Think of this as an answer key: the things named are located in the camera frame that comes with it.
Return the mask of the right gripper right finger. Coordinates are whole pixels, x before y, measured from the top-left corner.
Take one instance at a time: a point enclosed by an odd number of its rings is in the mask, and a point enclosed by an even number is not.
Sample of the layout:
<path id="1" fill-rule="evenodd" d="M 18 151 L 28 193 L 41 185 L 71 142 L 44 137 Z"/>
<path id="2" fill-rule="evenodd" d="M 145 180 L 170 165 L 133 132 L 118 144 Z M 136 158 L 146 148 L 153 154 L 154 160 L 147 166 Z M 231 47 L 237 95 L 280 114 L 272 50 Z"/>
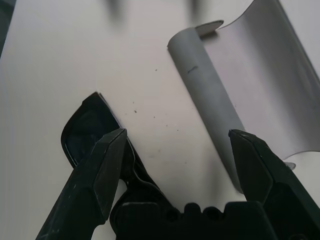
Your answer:
<path id="1" fill-rule="evenodd" d="M 228 136 L 245 198 L 262 204 L 278 239 L 318 240 L 320 209 L 293 171 L 257 136 Z"/>

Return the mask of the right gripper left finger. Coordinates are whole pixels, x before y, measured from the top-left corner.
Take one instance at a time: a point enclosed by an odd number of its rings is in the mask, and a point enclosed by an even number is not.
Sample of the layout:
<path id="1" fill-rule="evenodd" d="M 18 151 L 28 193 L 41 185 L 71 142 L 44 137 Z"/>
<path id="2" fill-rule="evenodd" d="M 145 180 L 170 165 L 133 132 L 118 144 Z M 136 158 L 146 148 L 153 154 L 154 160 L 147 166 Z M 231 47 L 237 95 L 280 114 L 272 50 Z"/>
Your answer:
<path id="1" fill-rule="evenodd" d="M 120 179 L 127 130 L 105 134 L 72 171 L 38 240 L 90 240 L 109 218 Z"/>

